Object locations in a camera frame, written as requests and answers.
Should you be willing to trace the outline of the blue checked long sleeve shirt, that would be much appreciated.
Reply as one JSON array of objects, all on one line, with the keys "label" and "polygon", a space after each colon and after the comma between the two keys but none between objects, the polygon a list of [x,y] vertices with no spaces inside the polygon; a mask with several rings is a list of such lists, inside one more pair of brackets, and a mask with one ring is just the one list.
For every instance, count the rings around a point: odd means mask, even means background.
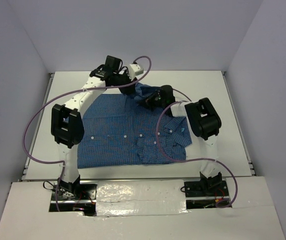
[{"label": "blue checked long sleeve shirt", "polygon": [[192,144],[184,117],[163,115],[138,104],[143,97],[137,84],[136,94],[102,94],[83,116],[84,137],[77,150],[79,169],[119,165],[162,165],[170,160],[159,149],[178,160],[186,159],[186,147]]}]

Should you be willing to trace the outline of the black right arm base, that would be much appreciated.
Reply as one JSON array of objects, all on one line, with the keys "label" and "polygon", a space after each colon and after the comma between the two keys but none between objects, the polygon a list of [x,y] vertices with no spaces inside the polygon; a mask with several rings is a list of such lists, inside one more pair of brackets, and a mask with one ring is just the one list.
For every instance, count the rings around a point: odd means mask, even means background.
[{"label": "black right arm base", "polygon": [[180,191],[185,194],[186,207],[192,209],[212,209],[227,206],[231,199],[227,183],[223,180],[218,186],[211,189],[204,189],[201,181],[185,181]]}]

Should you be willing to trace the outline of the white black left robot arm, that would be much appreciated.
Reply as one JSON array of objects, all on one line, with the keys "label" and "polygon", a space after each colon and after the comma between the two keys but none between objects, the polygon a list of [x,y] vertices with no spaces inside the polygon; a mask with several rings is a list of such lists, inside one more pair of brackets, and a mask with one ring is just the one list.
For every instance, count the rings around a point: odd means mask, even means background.
[{"label": "white black left robot arm", "polygon": [[137,76],[144,72],[143,67],[136,62],[125,69],[122,69],[121,64],[121,59],[107,56],[105,64],[91,71],[81,92],[64,104],[55,104],[52,107],[51,134],[57,143],[59,159],[63,161],[64,168],[58,189],[69,199],[75,199],[81,193],[77,149],[85,133],[82,117],[94,101],[106,91],[105,87],[127,85],[137,80]]}]

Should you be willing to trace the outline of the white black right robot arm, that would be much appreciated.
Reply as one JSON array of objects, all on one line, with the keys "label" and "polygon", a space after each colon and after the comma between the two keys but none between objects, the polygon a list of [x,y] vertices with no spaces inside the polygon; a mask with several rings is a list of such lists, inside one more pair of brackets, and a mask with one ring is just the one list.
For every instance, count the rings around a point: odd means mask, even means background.
[{"label": "white black right robot arm", "polygon": [[200,180],[198,186],[185,187],[185,192],[202,192],[204,195],[212,195],[222,183],[222,174],[216,166],[220,163],[217,155],[217,136],[222,126],[221,118],[215,110],[210,99],[205,97],[196,102],[176,101],[174,89],[170,85],[161,87],[143,86],[143,97],[138,100],[139,105],[154,110],[162,108],[163,111],[157,121],[156,132],[160,128],[163,115],[170,117],[185,117],[190,124],[191,132],[205,145],[206,153],[210,157],[195,158],[201,161]]}]

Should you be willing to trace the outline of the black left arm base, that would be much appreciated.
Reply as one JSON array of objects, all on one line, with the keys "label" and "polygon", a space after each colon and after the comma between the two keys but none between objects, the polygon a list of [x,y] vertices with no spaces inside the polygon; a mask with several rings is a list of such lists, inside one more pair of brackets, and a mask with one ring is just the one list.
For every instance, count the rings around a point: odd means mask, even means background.
[{"label": "black left arm base", "polygon": [[55,194],[56,183],[44,181],[42,186],[45,190],[51,191],[49,212],[82,212],[85,216],[96,215],[96,183],[81,183],[77,193],[60,188]]}]

